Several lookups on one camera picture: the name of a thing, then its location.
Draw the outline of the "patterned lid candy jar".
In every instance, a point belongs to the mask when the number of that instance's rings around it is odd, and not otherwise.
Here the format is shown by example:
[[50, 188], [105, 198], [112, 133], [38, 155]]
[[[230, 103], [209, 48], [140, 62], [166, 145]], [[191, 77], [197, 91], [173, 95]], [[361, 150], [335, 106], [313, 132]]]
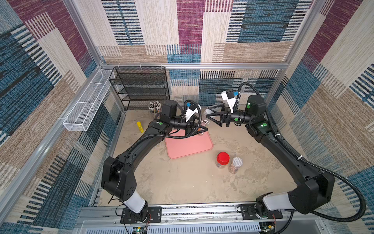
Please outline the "patterned lid candy jar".
[[240, 157], [234, 157], [228, 170], [230, 173], [235, 174], [242, 167], [243, 160]]

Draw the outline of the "white jar lid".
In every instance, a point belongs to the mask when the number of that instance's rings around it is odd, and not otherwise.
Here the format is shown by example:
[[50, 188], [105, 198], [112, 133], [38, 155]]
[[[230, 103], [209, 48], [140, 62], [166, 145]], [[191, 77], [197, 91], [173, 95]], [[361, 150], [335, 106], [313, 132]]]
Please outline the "white jar lid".
[[212, 117], [212, 116], [215, 116], [217, 111], [219, 110], [220, 110], [219, 107], [210, 106], [205, 109], [204, 115]]

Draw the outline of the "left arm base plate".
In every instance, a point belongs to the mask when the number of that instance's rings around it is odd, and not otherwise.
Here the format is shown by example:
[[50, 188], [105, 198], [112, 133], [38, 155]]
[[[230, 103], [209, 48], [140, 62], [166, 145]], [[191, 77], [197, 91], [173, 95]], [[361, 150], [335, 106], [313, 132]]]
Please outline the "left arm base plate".
[[146, 223], [160, 223], [162, 216], [161, 206], [151, 206], [144, 208], [140, 213], [135, 213], [128, 208], [123, 209], [120, 218], [121, 224], [146, 224]]

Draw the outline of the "white mesh wall basket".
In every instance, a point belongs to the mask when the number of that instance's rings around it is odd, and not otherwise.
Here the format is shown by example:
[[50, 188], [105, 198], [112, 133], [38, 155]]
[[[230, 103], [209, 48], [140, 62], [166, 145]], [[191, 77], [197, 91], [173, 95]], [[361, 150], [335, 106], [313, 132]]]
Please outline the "white mesh wall basket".
[[75, 103], [63, 122], [68, 131], [86, 132], [90, 127], [104, 97], [111, 87], [109, 77], [112, 71], [99, 70]]

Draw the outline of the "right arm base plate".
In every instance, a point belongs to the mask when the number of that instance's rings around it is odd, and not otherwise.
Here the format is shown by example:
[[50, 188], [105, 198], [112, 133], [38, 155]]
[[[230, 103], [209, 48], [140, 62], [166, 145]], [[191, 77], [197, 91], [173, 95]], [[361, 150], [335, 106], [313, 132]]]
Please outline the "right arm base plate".
[[236, 211], [242, 215], [243, 220], [283, 218], [280, 210], [269, 211], [264, 206], [257, 205], [256, 203], [240, 204], [237, 206]]

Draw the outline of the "clear candy jar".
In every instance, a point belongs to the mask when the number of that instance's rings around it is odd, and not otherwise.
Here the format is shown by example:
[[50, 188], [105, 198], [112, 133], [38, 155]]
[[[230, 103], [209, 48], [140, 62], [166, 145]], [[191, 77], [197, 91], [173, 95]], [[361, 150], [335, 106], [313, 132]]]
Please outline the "clear candy jar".
[[200, 128], [199, 131], [198, 131], [198, 135], [202, 136], [205, 132], [206, 132], [206, 129]]

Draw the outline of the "red lid candy jar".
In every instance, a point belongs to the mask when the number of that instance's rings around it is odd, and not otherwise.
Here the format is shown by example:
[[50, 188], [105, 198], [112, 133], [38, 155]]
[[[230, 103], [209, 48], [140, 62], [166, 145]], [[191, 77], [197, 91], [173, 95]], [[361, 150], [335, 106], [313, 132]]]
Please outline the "red lid candy jar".
[[218, 168], [225, 168], [230, 162], [230, 156], [226, 152], [220, 152], [216, 157], [216, 166]]

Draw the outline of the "pink plastic tray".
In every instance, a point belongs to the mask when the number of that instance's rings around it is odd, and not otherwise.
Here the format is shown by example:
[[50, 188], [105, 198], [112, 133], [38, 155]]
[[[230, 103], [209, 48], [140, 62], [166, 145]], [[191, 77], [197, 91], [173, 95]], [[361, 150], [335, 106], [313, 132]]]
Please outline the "pink plastic tray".
[[166, 147], [170, 159], [179, 159], [213, 149], [209, 132], [184, 139], [166, 138]]

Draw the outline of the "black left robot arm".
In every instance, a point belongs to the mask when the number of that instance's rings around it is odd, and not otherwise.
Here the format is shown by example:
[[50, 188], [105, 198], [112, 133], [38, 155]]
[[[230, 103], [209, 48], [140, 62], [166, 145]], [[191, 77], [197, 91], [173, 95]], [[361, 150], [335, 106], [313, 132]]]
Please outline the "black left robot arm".
[[136, 221], [148, 218], [148, 203], [136, 190], [134, 175], [145, 156], [164, 139], [186, 139], [207, 131], [202, 124], [201, 106], [186, 100], [182, 106], [177, 101], [167, 100], [160, 113], [149, 123], [143, 135], [125, 152], [104, 161], [101, 188], [111, 194], [134, 215]]

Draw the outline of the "black mesh shelf rack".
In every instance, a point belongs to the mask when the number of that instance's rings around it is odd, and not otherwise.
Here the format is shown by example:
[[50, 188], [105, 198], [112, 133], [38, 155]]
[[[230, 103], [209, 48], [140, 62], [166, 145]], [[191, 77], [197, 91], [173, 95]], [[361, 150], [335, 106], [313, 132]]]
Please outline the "black mesh shelf rack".
[[153, 101], [163, 104], [170, 99], [163, 66], [116, 66], [109, 81], [125, 110], [147, 110]]

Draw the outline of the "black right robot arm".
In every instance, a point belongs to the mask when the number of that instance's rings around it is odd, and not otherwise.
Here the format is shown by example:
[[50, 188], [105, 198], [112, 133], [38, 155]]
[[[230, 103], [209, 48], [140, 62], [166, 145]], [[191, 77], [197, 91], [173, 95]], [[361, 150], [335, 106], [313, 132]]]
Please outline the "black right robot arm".
[[259, 95], [248, 98], [245, 110], [234, 110], [225, 104], [207, 108], [206, 117], [219, 126], [231, 123], [245, 125], [248, 133], [268, 149], [289, 172], [297, 187], [285, 193], [267, 193], [256, 199], [256, 213], [259, 217], [269, 216], [275, 210], [294, 210], [308, 214], [330, 202], [335, 178], [297, 156], [293, 147], [280, 135], [271, 122], [264, 99]]

